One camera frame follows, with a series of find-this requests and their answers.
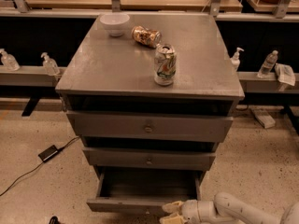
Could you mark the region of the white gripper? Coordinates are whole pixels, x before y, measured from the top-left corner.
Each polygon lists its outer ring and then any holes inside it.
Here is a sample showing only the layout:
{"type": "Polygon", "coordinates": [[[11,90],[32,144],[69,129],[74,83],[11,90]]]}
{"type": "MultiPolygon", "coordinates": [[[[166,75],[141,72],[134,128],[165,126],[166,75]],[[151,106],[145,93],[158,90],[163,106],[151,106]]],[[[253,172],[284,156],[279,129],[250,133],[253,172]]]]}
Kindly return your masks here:
{"type": "Polygon", "coordinates": [[[212,201],[175,201],[164,204],[162,209],[171,215],[161,217],[160,224],[214,224],[213,218],[216,216],[212,201]]]}

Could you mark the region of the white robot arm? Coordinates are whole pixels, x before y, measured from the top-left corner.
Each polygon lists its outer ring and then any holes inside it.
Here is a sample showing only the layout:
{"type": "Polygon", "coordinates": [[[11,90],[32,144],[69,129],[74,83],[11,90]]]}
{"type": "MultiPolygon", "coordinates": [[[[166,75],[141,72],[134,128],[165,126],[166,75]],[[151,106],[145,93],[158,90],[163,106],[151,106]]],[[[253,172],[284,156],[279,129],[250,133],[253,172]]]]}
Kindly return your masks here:
{"type": "Polygon", "coordinates": [[[160,224],[299,224],[299,203],[289,206],[281,218],[219,192],[213,201],[176,201],[162,206],[167,213],[160,224]]]}

